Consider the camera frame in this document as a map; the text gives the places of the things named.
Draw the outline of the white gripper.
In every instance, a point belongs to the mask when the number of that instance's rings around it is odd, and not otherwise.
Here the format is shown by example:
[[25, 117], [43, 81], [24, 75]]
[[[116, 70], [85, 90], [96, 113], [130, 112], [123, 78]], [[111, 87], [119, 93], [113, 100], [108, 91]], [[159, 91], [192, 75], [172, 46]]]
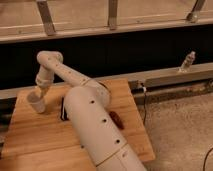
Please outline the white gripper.
[[54, 81], [54, 73], [48, 69], [45, 68], [40, 68], [38, 74], [36, 75], [36, 84], [41, 87], [42, 89], [40, 89], [40, 99], [42, 99], [48, 89], [47, 87], [50, 87], [51, 84]]

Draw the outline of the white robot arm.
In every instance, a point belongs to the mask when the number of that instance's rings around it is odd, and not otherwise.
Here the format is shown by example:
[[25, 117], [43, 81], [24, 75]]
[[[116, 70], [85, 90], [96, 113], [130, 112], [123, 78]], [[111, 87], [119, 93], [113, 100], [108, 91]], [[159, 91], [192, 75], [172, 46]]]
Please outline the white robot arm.
[[64, 65], [60, 52], [41, 51], [37, 61], [36, 83], [41, 91], [50, 87], [54, 75], [72, 86], [64, 97], [64, 108], [96, 170], [147, 171], [106, 110], [110, 104], [107, 87]]

